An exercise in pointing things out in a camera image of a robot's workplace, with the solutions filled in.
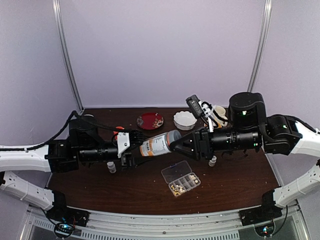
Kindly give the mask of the clear plastic pill organizer box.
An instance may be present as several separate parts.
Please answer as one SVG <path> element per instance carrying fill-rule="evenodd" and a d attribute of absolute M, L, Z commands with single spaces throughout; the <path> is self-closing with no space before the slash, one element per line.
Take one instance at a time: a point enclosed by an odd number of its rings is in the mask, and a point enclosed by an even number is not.
<path fill-rule="evenodd" d="M 179 197 L 201 185 L 200 178 L 193 172 L 186 160 L 162 169 L 161 174 L 175 197 Z"/>

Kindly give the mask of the small white bottle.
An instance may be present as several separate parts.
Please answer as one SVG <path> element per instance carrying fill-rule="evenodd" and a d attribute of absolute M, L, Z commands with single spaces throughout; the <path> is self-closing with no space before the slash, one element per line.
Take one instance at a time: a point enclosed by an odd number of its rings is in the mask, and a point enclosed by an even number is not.
<path fill-rule="evenodd" d="M 111 174 L 114 174 L 117 171 L 116 165 L 113 161 L 107 162 L 107 168 Z"/>
<path fill-rule="evenodd" d="M 217 162 L 217 157 L 214 155 L 214 156 L 212 157 L 212 159 L 209 160 L 208 165 L 209 165 L 210 167 L 214 167 L 214 166 L 216 165 L 216 162 Z"/>

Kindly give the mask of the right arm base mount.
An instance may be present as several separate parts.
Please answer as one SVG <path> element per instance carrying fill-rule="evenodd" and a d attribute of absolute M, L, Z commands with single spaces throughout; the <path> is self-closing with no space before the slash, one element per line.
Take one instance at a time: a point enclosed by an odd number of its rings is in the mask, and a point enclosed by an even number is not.
<path fill-rule="evenodd" d="M 282 209 L 276 206 L 259 206 L 239 211 L 239 217 L 243 226 L 255 225 L 282 216 Z"/>

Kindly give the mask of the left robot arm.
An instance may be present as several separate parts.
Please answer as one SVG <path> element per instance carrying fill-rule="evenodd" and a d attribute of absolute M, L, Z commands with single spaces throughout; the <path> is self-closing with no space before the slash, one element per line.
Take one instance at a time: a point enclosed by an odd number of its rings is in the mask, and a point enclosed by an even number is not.
<path fill-rule="evenodd" d="M 120 164 L 139 147 L 147 136 L 137 129 L 121 129 L 117 136 L 105 141 L 98 129 L 115 128 L 99 124 L 92 115 L 67 120 L 68 137 L 55 136 L 38 145 L 0 147 L 0 190 L 45 212 L 53 213 L 61 222 L 72 218 L 65 194 L 37 186 L 16 175 L 16 171 L 68 173 L 80 165 L 95 163 Z"/>

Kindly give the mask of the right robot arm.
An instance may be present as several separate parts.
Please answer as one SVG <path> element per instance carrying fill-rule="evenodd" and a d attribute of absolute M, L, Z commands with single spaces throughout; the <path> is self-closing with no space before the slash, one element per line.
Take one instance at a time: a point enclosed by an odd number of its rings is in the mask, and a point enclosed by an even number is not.
<path fill-rule="evenodd" d="M 240 92 L 229 99 L 226 127 L 214 129 L 216 108 L 196 95 L 186 99 L 196 119 L 210 119 L 207 127 L 194 130 L 169 147 L 195 160 L 211 160 L 215 152 L 263 149 L 266 154 L 320 156 L 320 131 L 301 119 L 282 114 L 266 115 L 260 93 Z"/>

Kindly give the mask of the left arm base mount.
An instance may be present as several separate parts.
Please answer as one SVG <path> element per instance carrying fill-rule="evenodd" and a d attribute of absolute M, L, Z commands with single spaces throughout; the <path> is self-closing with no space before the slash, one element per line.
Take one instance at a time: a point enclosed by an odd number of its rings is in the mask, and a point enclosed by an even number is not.
<path fill-rule="evenodd" d="M 58 222 L 64 222 L 73 226 L 86 227 L 90 213 L 71 207 L 53 207 L 46 211 L 46 216 Z"/>

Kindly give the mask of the grey cap supplement bottle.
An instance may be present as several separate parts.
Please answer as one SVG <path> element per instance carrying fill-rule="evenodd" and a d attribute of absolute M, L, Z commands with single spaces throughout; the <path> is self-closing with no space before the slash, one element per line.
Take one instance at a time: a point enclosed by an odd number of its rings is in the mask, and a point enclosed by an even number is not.
<path fill-rule="evenodd" d="M 143 157 L 154 157 L 171 153 L 170 144 L 182 138 L 178 130 L 171 130 L 145 140 L 139 147 Z"/>

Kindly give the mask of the orange pill bottle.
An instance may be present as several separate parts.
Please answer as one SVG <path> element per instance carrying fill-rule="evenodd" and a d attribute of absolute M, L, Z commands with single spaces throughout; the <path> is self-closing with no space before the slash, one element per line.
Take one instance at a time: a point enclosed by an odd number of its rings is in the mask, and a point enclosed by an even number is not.
<path fill-rule="evenodd" d="M 117 131 L 113 131 L 113 140 L 114 141 L 117 141 L 117 139 L 118 139 L 118 134 L 119 134 L 119 131 L 118 130 L 124 130 L 125 128 L 124 127 L 122 127 L 122 126 L 116 126 L 115 127 L 116 129 L 117 129 Z"/>

